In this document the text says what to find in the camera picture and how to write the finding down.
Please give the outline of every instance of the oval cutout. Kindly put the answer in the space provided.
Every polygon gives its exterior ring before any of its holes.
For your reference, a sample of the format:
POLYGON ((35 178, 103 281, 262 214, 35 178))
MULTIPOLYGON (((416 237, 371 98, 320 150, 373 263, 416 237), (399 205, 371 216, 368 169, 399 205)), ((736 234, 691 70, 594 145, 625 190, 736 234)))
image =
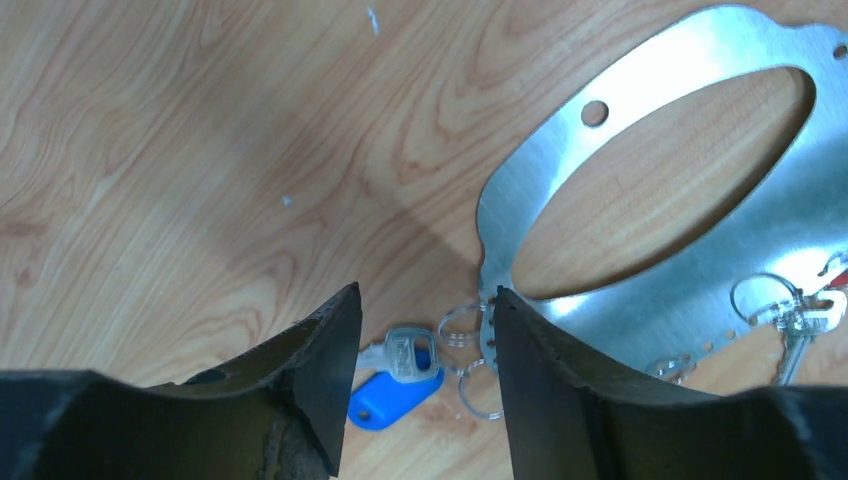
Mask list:
POLYGON ((516 288, 535 298, 585 292, 680 251, 771 170, 814 97, 805 73, 774 69, 704 88, 629 127, 551 199, 513 264, 516 288))

